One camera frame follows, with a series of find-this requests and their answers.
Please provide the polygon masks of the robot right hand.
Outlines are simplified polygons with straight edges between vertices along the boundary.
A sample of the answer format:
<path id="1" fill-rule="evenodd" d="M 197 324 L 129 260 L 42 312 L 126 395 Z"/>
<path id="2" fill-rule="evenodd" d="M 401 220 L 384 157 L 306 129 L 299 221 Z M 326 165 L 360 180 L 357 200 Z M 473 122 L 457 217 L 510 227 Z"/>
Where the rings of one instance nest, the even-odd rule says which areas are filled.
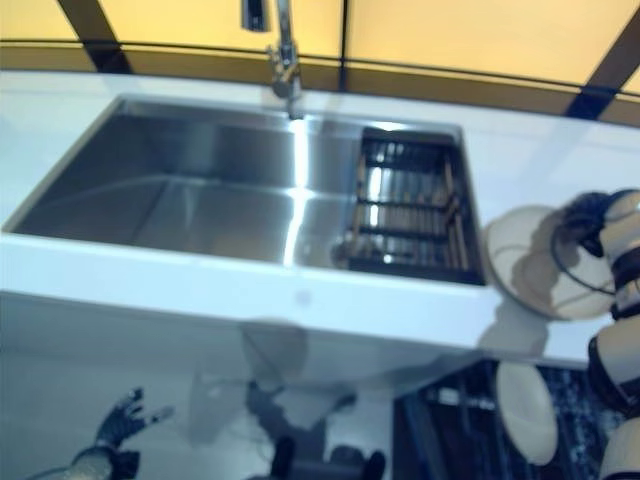
<path id="1" fill-rule="evenodd" d="M 598 240 L 611 198 L 605 192 L 587 192 L 574 198 L 563 211 L 565 237 L 576 243 Z"/>

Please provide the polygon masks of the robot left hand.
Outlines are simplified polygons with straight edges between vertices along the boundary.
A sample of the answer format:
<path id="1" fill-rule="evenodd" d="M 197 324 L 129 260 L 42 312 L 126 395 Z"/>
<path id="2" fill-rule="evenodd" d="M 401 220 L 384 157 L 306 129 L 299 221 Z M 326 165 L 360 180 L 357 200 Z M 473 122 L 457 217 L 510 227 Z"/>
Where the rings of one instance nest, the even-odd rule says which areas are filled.
<path id="1" fill-rule="evenodd" d="M 131 437 L 175 414 L 173 406 L 146 412 L 144 398 L 145 390 L 142 387 L 133 388 L 120 398 L 99 425 L 95 444 L 118 449 Z"/>

